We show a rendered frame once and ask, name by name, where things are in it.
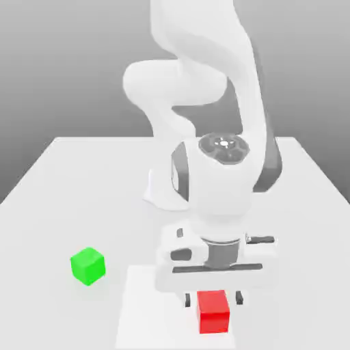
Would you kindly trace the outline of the small green cube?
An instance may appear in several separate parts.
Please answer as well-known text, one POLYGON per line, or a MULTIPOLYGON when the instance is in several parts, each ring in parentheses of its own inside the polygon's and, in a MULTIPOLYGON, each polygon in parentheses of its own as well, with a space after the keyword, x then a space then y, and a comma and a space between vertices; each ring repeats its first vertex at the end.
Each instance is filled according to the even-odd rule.
POLYGON ((105 257, 93 247, 86 247, 70 258, 73 276, 90 286, 106 274, 105 257))

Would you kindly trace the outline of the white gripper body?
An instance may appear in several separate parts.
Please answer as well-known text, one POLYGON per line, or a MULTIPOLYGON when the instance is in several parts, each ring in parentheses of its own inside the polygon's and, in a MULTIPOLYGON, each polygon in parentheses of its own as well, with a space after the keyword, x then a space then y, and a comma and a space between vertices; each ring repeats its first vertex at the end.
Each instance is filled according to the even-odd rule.
POLYGON ((276 283, 276 266, 249 263, 235 264, 228 269, 205 266, 156 268, 154 283, 164 293, 264 288, 276 283))

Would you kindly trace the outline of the small red cube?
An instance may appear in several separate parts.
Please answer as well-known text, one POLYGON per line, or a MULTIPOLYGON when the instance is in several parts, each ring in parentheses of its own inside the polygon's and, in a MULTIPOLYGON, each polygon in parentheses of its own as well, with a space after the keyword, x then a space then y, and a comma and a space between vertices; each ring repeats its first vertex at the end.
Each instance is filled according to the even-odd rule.
POLYGON ((227 333, 230 308, 225 290, 198 291, 197 318, 200 334, 227 333))

